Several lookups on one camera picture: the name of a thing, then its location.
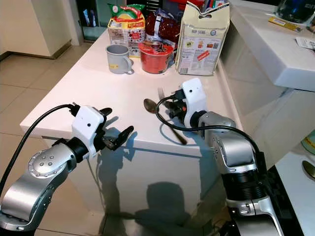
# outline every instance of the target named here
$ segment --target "robotic arm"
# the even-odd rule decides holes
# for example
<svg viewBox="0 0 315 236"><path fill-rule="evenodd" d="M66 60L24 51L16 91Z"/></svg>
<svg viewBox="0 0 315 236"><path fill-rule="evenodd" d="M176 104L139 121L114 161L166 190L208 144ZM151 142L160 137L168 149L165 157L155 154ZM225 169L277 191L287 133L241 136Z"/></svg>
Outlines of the robotic arm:
<svg viewBox="0 0 315 236"><path fill-rule="evenodd" d="M105 147L116 150L127 140L133 126L120 133L117 139L104 137L103 127L111 112L111 108L99 111L90 106L73 106L73 137L68 141L59 139L51 148L36 153L24 174L6 192L0 206L1 233L33 235L54 191L77 163L94 157Z"/></svg>
<svg viewBox="0 0 315 236"><path fill-rule="evenodd" d="M267 169L263 153L253 141L250 142L248 135L235 129L233 120L207 112L206 95L200 80L184 82L173 96L162 99L158 105L161 103L169 109L171 118L178 117L186 127L171 125L173 128L199 130L205 142L213 148L226 191L226 204L233 219L222 228L221 235L283 236L270 196L265 191L263 179Z"/></svg>

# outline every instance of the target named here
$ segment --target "red cup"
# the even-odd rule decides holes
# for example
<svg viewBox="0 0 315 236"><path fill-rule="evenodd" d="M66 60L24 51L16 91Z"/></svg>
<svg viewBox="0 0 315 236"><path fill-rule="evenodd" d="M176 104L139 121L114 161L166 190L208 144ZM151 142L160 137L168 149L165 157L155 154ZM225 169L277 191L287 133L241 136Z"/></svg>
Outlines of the red cup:
<svg viewBox="0 0 315 236"><path fill-rule="evenodd" d="M139 43L142 69L152 74L166 71L173 47L160 41L143 41Z"/></svg>

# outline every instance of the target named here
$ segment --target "doorway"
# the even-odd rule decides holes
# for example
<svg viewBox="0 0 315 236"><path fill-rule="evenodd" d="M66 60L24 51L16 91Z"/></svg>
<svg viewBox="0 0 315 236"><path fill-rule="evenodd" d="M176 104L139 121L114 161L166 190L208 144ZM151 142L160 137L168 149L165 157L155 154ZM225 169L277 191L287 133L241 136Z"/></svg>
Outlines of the doorway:
<svg viewBox="0 0 315 236"><path fill-rule="evenodd" d="M111 18L108 3L120 6L123 0L76 0L76 3L84 40L96 41Z"/></svg>

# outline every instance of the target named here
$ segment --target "snack bag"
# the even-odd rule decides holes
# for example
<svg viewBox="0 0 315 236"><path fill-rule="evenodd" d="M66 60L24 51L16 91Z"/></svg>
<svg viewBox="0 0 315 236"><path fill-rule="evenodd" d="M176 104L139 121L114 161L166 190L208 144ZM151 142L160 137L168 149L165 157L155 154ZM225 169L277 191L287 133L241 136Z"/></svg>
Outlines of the snack bag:
<svg viewBox="0 0 315 236"><path fill-rule="evenodd" d="M146 38L159 40L177 48L179 39L180 23L171 14L167 14L161 8L156 12L150 12L146 20Z"/></svg>
<svg viewBox="0 0 315 236"><path fill-rule="evenodd" d="M144 5L109 4L109 7L113 16L107 26L111 44L124 45L129 48L130 57L139 58L138 43L145 39L145 20L141 13Z"/></svg>
<svg viewBox="0 0 315 236"><path fill-rule="evenodd" d="M180 74L212 75L229 24L229 3L201 13L188 1L182 18L175 69Z"/></svg>

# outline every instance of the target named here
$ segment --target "metal spoon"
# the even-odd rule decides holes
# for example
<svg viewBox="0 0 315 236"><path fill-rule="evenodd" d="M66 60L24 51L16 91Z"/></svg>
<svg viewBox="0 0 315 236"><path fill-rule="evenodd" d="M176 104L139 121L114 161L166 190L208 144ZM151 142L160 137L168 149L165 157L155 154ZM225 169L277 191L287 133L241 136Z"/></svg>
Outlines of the metal spoon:
<svg viewBox="0 0 315 236"><path fill-rule="evenodd" d="M310 177L315 179L315 166L313 166L310 162L308 161L303 161L302 165L306 171L306 173L309 174Z"/></svg>
<svg viewBox="0 0 315 236"><path fill-rule="evenodd" d="M143 104L145 109L150 112L150 113L155 113L156 112L156 107L157 104L155 103L155 101L152 101L151 99L144 99L143 100ZM186 145L187 141L186 139L184 139L179 133L177 133L172 127L170 127L170 129L172 130L172 132L174 133L174 135L176 136L176 138L178 138L178 140L181 142L181 144Z"/></svg>

